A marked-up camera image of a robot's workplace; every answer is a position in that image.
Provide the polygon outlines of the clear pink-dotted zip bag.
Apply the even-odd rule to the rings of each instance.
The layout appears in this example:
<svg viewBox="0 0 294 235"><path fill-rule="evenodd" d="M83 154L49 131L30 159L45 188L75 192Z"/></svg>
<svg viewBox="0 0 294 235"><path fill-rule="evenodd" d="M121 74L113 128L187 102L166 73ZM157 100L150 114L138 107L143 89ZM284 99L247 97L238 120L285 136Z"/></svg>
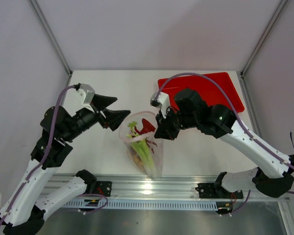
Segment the clear pink-dotted zip bag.
<svg viewBox="0 0 294 235"><path fill-rule="evenodd" d="M119 138L124 142L128 156L152 179L161 177L163 169L163 140L154 137L155 117L150 111L138 112L126 117L119 129Z"/></svg>

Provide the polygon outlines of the green white celery stalk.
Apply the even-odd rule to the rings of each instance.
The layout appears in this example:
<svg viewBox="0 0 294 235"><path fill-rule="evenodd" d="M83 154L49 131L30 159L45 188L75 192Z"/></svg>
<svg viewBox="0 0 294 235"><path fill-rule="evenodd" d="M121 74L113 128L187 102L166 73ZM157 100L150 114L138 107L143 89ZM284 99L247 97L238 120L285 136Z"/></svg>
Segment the green white celery stalk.
<svg viewBox="0 0 294 235"><path fill-rule="evenodd" d="M145 173L150 178L155 178L157 176L157 169L153 160L153 155L155 153L153 146L157 147L157 144L151 140L154 132L133 138L131 136L130 129L130 127L132 126L132 122L130 122L127 126L129 127L130 132L126 135L131 140L130 146L142 160L145 168Z"/></svg>

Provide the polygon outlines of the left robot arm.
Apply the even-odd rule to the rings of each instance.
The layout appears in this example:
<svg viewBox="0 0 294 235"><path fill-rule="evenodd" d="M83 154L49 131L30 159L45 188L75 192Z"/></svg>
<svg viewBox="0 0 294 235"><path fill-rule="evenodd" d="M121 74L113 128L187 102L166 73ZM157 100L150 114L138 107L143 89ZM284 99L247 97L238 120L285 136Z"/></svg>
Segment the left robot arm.
<svg viewBox="0 0 294 235"><path fill-rule="evenodd" d="M0 227L5 235L35 235L60 207L78 196L98 194L97 178L89 171L78 171L53 193L40 198L46 183L71 153L69 145L95 124L115 131L130 114L129 110L109 110L116 97L93 95L74 116L60 105L49 108L40 125L43 129L18 188L0 209Z"/></svg>

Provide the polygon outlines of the red toy lobster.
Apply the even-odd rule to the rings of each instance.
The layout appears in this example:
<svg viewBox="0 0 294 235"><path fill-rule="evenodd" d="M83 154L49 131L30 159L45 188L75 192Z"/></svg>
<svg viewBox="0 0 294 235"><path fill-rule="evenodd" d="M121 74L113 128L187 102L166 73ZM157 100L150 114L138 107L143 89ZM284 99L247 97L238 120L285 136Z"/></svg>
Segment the red toy lobster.
<svg viewBox="0 0 294 235"><path fill-rule="evenodd" d="M133 121L131 123L131 125L132 125L130 127L130 129L131 129L131 136L133 138L140 137L140 136L142 136L144 134L153 133L155 131L155 127L147 119L145 119L145 118L142 119L142 126L143 127L142 127L141 130L139 130L137 128L138 123L136 121Z"/></svg>

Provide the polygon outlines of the yellow pasta pile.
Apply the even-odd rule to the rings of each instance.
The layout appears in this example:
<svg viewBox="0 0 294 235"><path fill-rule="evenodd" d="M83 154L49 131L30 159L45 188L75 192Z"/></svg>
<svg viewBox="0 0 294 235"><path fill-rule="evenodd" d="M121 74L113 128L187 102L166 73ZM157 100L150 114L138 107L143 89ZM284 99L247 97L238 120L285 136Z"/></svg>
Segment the yellow pasta pile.
<svg viewBox="0 0 294 235"><path fill-rule="evenodd" d="M145 168L144 168L143 162L140 159L140 157L136 153L129 153L129 156L130 156L131 160L134 162L134 164L137 166L137 168L140 171L144 172Z"/></svg>

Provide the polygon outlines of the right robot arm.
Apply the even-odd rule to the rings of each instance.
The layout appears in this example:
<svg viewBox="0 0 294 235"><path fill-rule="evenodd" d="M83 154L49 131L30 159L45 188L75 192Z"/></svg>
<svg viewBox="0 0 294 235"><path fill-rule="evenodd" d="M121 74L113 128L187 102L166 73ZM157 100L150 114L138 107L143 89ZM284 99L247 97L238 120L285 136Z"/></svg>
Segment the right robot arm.
<svg viewBox="0 0 294 235"><path fill-rule="evenodd" d="M177 110L170 105L166 93L157 92L150 99L151 105L159 108L156 139L174 140L180 130L196 128L231 145L256 164L251 170L220 173L214 182L218 197L239 190L258 190L266 196L278 198L291 191L294 155L286 155L270 146L226 106L208 106L194 90L184 89L175 95L174 100Z"/></svg>

